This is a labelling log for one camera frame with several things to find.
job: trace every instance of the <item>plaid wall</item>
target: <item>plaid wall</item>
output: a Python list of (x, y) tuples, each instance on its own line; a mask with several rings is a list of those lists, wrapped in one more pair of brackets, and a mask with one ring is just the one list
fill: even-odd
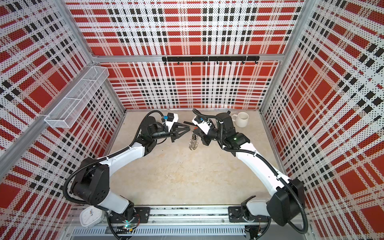
[(264, 112), (322, 239), (384, 238), (383, 13), (318, 1)]
[[(0, 154), (88, 64), (54, 1), (0, 3)], [(55, 239), (71, 205), (61, 189), (100, 157), (121, 113), (100, 87), (71, 129), (47, 127), (0, 183), (0, 239)]]
[(88, 64), (53, 1), (0, 3), (0, 154)]
[(65, 0), (93, 54), (283, 53), (304, 0)]
[(277, 61), (103, 63), (127, 109), (258, 109)]

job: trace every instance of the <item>clock face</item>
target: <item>clock face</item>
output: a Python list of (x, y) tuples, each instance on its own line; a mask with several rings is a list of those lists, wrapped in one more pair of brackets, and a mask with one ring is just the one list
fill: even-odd
[(102, 211), (94, 206), (87, 207), (80, 214), (80, 220), (82, 225), (90, 225), (92, 223), (98, 223), (101, 221)]

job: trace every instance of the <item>white wire mesh basket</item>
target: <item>white wire mesh basket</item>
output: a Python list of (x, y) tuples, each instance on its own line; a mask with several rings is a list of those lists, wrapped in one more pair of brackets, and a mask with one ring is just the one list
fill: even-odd
[(51, 127), (71, 128), (92, 96), (109, 76), (106, 67), (92, 66), (72, 90), (46, 116)]

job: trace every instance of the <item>white clock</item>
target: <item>white clock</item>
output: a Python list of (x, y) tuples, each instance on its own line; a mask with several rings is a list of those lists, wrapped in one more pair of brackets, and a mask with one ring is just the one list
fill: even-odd
[(80, 213), (80, 223), (85, 228), (91, 228), (101, 222), (104, 218), (104, 211), (89, 206)]

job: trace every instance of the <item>table surface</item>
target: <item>table surface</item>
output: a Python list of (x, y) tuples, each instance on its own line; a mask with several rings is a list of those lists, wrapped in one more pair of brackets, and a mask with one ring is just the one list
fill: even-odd
[[(131, 143), (147, 113), (127, 112), (111, 153)], [(179, 115), (179, 123), (191, 122), (194, 117), (192, 111), (172, 113)], [(202, 113), (216, 115), (219, 112)], [(235, 126), (236, 131), (245, 134), (255, 148), (278, 168), (259, 112), (247, 113), (250, 116), (248, 125)], [(161, 122), (159, 114), (154, 113), (152, 116)], [(148, 155), (119, 169), (110, 179), (111, 190), (135, 205), (240, 204), (252, 195), (270, 199), (262, 182), (241, 160), (221, 150), (215, 142), (204, 146), (201, 139), (198, 148), (192, 151), (188, 148), (191, 136), (190, 131), (174, 143), (167, 139)]]

